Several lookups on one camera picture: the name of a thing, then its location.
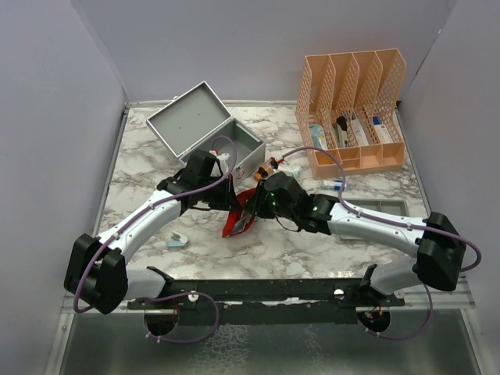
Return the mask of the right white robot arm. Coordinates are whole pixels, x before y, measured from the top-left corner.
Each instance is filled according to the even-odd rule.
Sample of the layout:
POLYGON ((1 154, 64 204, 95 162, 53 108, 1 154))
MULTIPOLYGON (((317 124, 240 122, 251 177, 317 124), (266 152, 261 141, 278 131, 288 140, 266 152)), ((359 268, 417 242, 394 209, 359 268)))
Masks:
POLYGON ((367 305, 418 284, 454 291, 458 283, 465 245, 440 213, 425 219, 363 209, 331 195, 308 194, 284 173, 261 180, 244 211, 262 219, 285 218, 309 233, 359 238, 403 252, 394 262, 366 270, 359 297, 367 305))

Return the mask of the teal white gauze sachet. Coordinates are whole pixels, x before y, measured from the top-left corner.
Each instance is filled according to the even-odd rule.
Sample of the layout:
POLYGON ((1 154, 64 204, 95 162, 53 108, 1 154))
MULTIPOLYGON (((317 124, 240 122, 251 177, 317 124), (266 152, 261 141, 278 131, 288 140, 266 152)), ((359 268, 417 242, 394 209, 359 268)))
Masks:
POLYGON ((255 221, 255 215, 250 212, 242 212, 241 217, 236 221, 232 234, 240 234, 245 232, 255 221))

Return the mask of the red first aid pouch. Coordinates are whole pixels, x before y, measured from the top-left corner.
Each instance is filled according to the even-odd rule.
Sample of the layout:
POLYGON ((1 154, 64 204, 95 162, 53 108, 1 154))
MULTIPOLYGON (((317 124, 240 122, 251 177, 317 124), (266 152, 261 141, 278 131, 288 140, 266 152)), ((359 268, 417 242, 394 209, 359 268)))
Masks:
MULTIPOLYGON (((237 195, 237 200, 243 206, 255 194, 256 188, 251 188, 240 192, 237 195)), ((223 238, 229 238, 243 234, 255 222, 255 216, 244 213, 243 209, 229 212, 227 221, 222 231, 223 238)))

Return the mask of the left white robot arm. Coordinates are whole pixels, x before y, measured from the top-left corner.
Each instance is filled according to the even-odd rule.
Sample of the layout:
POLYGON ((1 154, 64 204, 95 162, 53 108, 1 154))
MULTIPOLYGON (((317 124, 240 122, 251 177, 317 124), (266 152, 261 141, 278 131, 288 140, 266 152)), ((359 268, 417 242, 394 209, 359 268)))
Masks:
POLYGON ((170 304, 172 288, 159 271, 129 271, 127 264, 154 234, 199 202, 210 209, 238 207, 232 172, 235 154, 197 150, 187 165, 161 180, 152 195, 127 218, 95 237, 79 236, 74 244, 63 286, 73 294, 73 310, 112 312, 121 302, 146 298, 161 309, 170 304))

